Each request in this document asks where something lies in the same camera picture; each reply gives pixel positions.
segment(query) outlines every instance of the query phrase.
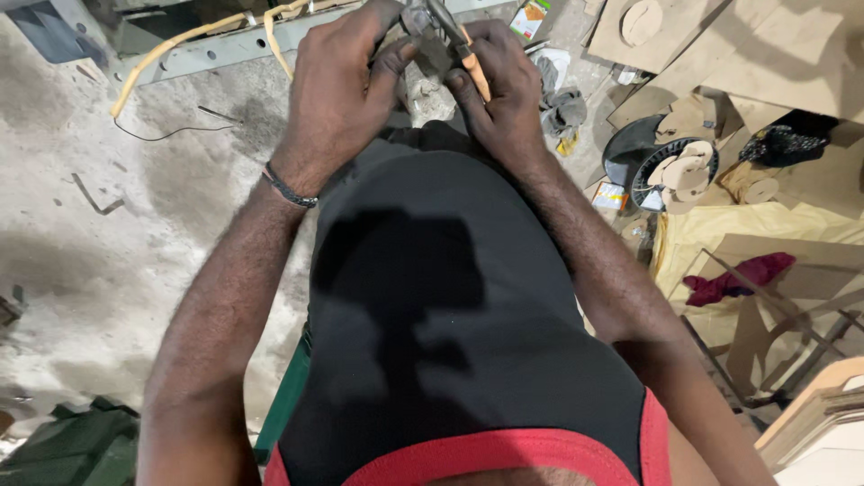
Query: braided leather bracelet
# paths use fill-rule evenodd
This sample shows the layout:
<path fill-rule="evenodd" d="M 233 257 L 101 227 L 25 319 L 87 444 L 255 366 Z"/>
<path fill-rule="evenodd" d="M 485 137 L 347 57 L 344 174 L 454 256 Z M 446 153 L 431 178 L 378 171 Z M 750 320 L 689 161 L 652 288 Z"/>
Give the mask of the braided leather bracelet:
<path fill-rule="evenodd" d="M 301 195 L 297 195 L 296 192 L 291 190 L 290 187 L 285 185 L 285 182 L 279 180 L 279 177 L 276 176 L 276 172 L 273 171 L 273 167 L 270 166 L 270 162 L 267 162 L 267 165 L 264 165 L 264 170 L 262 171 L 261 176 L 270 183 L 271 186 L 276 188 L 282 196 L 290 202 L 293 202 L 297 206 L 303 206 L 304 208 L 314 208 L 316 204 L 318 204 L 317 197 L 303 197 Z"/>

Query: green object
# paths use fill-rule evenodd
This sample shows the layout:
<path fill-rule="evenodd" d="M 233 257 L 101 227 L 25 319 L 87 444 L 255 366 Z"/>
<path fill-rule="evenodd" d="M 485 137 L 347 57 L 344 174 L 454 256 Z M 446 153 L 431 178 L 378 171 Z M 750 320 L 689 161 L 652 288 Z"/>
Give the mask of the green object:
<path fill-rule="evenodd" d="M 273 445 L 282 435 L 282 431 L 288 424 L 288 419 L 291 418 L 291 413 L 300 399 L 300 394 L 303 393 L 303 387 L 309 376 L 309 357 L 311 354 L 312 334 L 309 332 L 309 323 L 305 323 L 300 341 L 297 343 L 294 355 L 291 356 L 291 362 L 288 363 L 288 368 L 282 377 L 282 383 L 279 384 L 279 389 L 276 390 L 276 396 L 273 397 L 273 403 L 270 404 L 267 417 L 264 418 L 261 433 L 258 434 L 258 440 L 255 442 L 255 447 L 252 448 L 259 465 L 267 464 Z"/>
<path fill-rule="evenodd" d="M 57 406 L 0 463 L 3 486 L 126 486 L 135 477 L 138 414 L 98 397 L 90 410 Z"/>

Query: red trim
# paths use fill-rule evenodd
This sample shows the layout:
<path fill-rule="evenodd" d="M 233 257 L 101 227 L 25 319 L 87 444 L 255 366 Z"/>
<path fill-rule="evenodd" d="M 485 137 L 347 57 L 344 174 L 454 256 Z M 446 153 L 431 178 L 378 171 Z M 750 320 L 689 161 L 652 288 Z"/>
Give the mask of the red trim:
<path fill-rule="evenodd" d="M 639 461 L 642 463 L 643 486 L 672 484 L 672 471 L 669 469 L 669 418 L 649 387 L 645 387 L 642 425 L 639 427 Z"/>
<path fill-rule="evenodd" d="M 270 453 L 270 461 L 264 471 L 264 486 L 291 486 L 285 462 L 279 453 L 279 444 L 273 444 L 273 452 Z"/>
<path fill-rule="evenodd" d="M 666 411 L 645 389 L 639 453 L 643 486 L 670 486 Z M 578 472 L 597 486 L 637 486 L 624 463 L 596 440 L 562 429 L 510 429 L 430 440 L 385 454 L 352 474 L 344 486 L 425 484 L 482 470 L 550 466 Z M 264 474 L 267 486 L 290 486 L 279 447 Z"/>

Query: black wire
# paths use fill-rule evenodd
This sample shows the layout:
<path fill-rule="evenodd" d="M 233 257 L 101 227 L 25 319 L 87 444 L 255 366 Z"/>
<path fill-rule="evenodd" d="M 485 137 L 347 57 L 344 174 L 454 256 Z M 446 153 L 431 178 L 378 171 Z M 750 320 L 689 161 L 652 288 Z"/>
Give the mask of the black wire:
<path fill-rule="evenodd" d="M 196 127 L 193 127 L 193 126 L 184 126 L 183 128 L 178 128 L 177 130 L 172 131 L 171 133 L 169 133 L 168 135 L 166 135 L 166 136 L 164 136 L 164 137 L 159 137 L 159 138 L 144 138 L 144 137 L 139 137 L 138 135 L 136 135 L 136 134 L 132 133 L 131 131 L 128 131 L 128 130 L 126 130 L 125 128 L 123 128 L 122 126 L 120 126 L 120 124 L 117 123 L 117 119 L 116 119 L 116 118 L 114 118 L 114 125 L 115 125 L 117 128 L 119 128 L 120 130 L 125 131 L 126 133 L 130 134 L 132 137 L 140 138 L 140 139 L 143 140 L 144 142 L 158 142 L 158 141 L 160 141 L 160 140 L 164 140 L 165 138 L 168 138 L 168 137 L 174 135 L 174 134 L 177 133 L 178 131 L 184 131 L 184 130 L 220 131 L 220 130 L 224 130 L 224 129 L 226 129 L 226 128 L 234 128 L 234 126 L 236 126 L 236 125 L 228 125 L 228 126 L 223 126 L 223 127 L 221 127 L 221 128 L 196 128 Z"/>

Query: hand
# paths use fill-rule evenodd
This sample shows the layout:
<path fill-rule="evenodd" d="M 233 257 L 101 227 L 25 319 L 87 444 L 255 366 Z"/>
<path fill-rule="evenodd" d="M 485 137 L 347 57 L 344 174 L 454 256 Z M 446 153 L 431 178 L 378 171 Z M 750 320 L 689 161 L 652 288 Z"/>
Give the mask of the hand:
<path fill-rule="evenodd" d="M 465 71 L 448 73 L 445 82 L 468 130 L 510 172 L 548 156 L 540 128 L 540 73 L 516 34 L 500 20 L 467 23 L 465 30 L 492 91 L 492 100 L 483 105 Z"/>
<path fill-rule="evenodd" d="M 400 39 L 378 53 L 372 69 L 369 62 L 403 7 L 396 0 L 371 0 L 313 27 L 300 41 L 288 129 L 271 160 L 298 195 L 318 195 L 327 179 L 384 128 L 399 77 L 419 41 Z"/>

